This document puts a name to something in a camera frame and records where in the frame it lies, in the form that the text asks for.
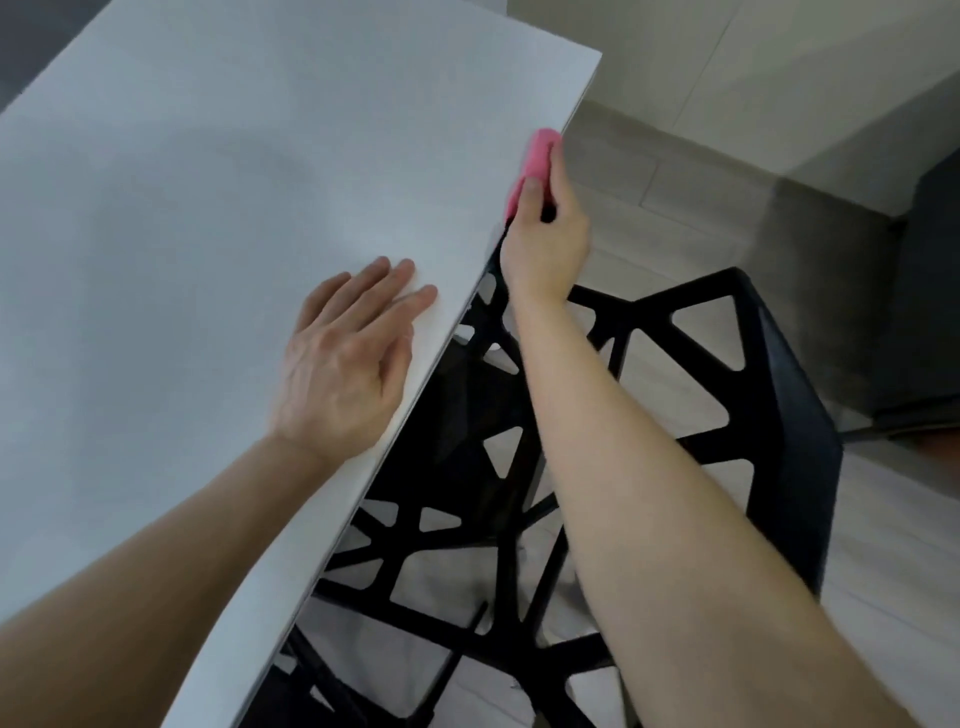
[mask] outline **finger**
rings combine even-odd
[[[414,276],[417,266],[409,258],[401,260],[385,279],[365,291],[338,321],[348,331],[359,331],[383,313],[396,295]]]
[[[558,142],[550,150],[550,192],[557,203],[557,215],[565,216],[571,212],[580,211],[580,201],[573,191],[573,184],[566,174],[566,159],[564,159],[564,145]]]
[[[323,312],[317,317],[317,323],[324,326],[340,318],[344,311],[363,295],[364,291],[371,288],[388,273],[390,273],[390,260],[382,255],[333,294],[333,297],[324,306]]]
[[[528,177],[520,188],[520,199],[516,204],[516,219],[523,224],[540,221],[543,213],[543,184],[536,177]]]
[[[414,323],[414,319],[437,300],[437,286],[425,285],[416,293],[394,302],[383,313],[357,334],[365,347],[380,359],[400,334]]]
[[[316,321],[333,294],[340,290],[340,287],[348,280],[350,280],[350,274],[344,271],[338,273],[332,279],[325,280],[310,291],[310,295],[303,300],[303,305],[300,307],[297,323],[294,325],[294,333],[300,333]]]
[[[383,382],[383,401],[393,416],[403,401],[403,386],[407,381],[410,361],[413,359],[414,328],[410,326],[387,348],[380,365]]]

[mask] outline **forearm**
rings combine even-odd
[[[0,627],[0,724],[158,725],[250,568],[337,465],[261,440]]]
[[[578,575],[645,724],[910,725],[562,304],[515,304]]]

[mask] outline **left hand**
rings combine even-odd
[[[413,321],[437,298],[426,285],[398,301],[412,260],[380,257],[341,273],[303,302],[283,361],[270,436],[339,464],[373,446],[403,399]]]

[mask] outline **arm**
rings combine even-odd
[[[577,573],[644,724],[915,725],[567,313],[588,220],[551,161],[557,220],[528,181],[501,262]]]
[[[233,593],[288,521],[383,434],[436,288],[379,258],[307,298],[266,437],[197,494],[0,627],[0,725],[159,725]]]

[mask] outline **hand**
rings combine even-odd
[[[550,191],[557,219],[542,223],[543,185],[534,178],[524,181],[516,217],[500,250],[500,267],[514,306],[563,303],[587,258],[590,221],[566,175],[560,144],[550,152]]]
[[[426,285],[398,301],[415,266],[380,257],[303,302],[283,360],[270,435],[337,465],[373,446],[403,399],[413,321],[437,298]]]

